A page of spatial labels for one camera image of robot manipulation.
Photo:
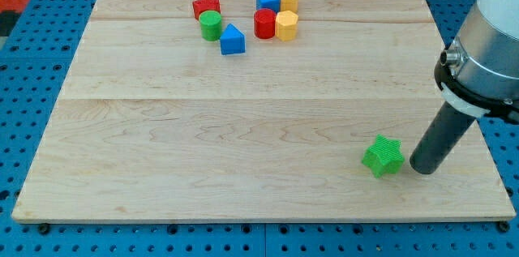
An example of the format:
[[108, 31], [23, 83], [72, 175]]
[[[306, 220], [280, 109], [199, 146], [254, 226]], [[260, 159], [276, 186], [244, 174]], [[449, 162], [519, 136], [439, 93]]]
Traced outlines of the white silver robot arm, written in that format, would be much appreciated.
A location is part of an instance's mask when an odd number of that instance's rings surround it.
[[438, 119], [518, 122], [518, 0], [476, 0], [435, 67]]

